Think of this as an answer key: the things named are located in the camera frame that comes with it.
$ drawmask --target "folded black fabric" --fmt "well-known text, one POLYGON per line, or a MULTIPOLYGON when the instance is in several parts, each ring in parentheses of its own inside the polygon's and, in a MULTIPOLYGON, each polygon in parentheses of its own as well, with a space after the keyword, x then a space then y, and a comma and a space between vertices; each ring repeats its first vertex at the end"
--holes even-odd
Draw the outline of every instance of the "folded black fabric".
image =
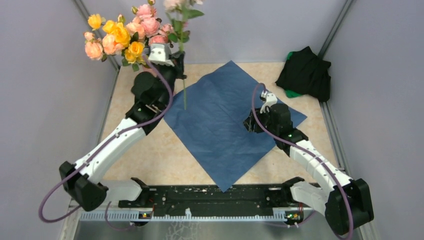
POLYGON ((319 59, 309 46, 293 52, 275 82, 277 86, 298 94, 308 94, 320 102, 330 99, 331 62, 319 59))

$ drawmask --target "blue paper napkin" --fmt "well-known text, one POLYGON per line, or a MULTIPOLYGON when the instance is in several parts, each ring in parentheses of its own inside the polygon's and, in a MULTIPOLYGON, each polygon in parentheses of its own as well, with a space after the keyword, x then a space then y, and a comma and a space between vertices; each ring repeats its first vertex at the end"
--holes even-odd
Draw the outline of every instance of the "blue paper napkin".
MULTIPOLYGON (((164 117, 223 192, 276 145, 266 133, 248 132, 243 126, 257 84, 230 61, 186 89, 187 110, 181 91, 164 117)), ((256 93, 256 108, 263 104, 261 91, 256 93)), ((294 127, 307 118, 291 108, 290 113, 294 127)))

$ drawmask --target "beige tabletop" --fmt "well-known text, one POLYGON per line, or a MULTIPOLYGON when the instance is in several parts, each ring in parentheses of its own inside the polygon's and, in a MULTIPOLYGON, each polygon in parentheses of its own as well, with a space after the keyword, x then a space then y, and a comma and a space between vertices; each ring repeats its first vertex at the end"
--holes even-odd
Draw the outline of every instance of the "beige tabletop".
MULTIPOLYGON (((202 76, 213 72, 222 65, 187 64, 185 66, 186 86, 194 84, 202 76)), ((308 95, 287 98, 283 89, 277 87, 274 83, 280 75, 284 63, 238 63, 238 65, 258 82, 265 83, 266 87, 284 103, 307 116, 307 119, 297 128, 303 131, 315 148, 336 166, 335 156, 318 101, 308 95)), ((133 72, 131 67, 120 69, 104 127, 103 138, 116 128, 125 117, 125 113, 134 104, 131 87, 137 74, 138 72, 133 72)), ((182 89, 183 82, 178 79, 175 83, 175 92, 182 89)), ((315 182, 300 164, 274 147, 236 184, 283 183, 297 176, 306 181, 315 182)), ((163 119, 147 137, 134 144, 109 169, 104 178, 107 180, 127 180, 131 177, 137 177, 147 185, 214 184, 214 181, 163 119)))

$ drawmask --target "flower stem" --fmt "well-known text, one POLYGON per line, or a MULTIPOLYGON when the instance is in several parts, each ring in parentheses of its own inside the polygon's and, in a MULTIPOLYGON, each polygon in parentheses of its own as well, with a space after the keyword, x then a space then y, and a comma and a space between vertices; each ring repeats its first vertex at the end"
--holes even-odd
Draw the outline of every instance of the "flower stem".
POLYGON ((182 80, 182 85, 184 86, 184 110, 187 110, 187 94, 186 94, 186 80, 182 80))
MULTIPOLYGON (((184 43, 183 43, 183 28, 184 28, 184 16, 181 14, 181 29, 179 30, 178 38, 178 48, 180 52, 184 52, 184 43)), ((187 110, 187 92, 186 92, 186 80, 182 80, 182 86, 184 87, 184 110, 187 110)))

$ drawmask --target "white wall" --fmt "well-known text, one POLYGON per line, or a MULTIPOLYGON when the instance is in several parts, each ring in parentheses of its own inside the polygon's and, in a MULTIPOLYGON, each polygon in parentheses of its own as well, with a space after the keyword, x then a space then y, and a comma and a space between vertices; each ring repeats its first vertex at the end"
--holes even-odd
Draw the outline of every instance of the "white wall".
MULTIPOLYGON (((61 163, 95 146, 116 71, 85 56, 88 28, 70 0, 2 1, 0 25, 0 238, 54 240, 62 223, 42 223, 38 206, 61 163)), ((69 200, 59 190, 46 216, 69 200)))
MULTIPOLYGON (((83 0, 91 14, 132 20, 131 6, 147 0, 83 0)), ((318 54, 345 0, 205 0, 205 16, 189 22, 187 63, 281 62, 306 46, 318 54)), ((159 16, 167 21, 163 0, 159 16)))
POLYGON ((357 1, 324 57, 351 173, 383 240, 423 239, 424 1, 357 1))

